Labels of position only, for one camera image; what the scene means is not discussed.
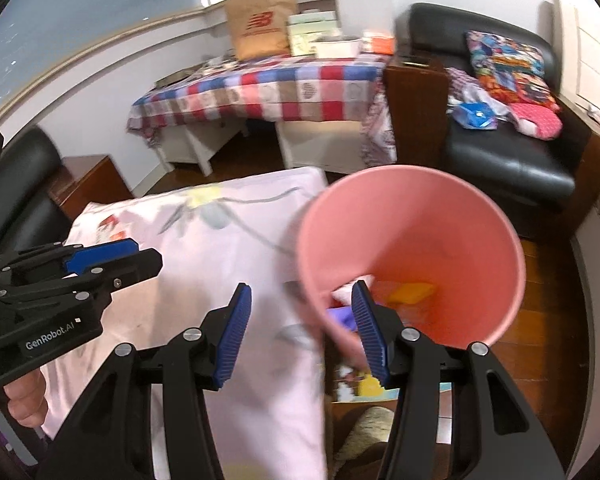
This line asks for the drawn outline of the left hand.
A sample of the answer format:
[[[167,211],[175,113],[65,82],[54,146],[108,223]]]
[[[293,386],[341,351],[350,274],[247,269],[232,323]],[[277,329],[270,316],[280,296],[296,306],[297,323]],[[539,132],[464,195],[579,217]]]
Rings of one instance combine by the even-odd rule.
[[[48,405],[46,380],[40,370],[23,375],[1,388],[0,393],[6,396],[9,414],[20,426],[36,428],[44,424]]]

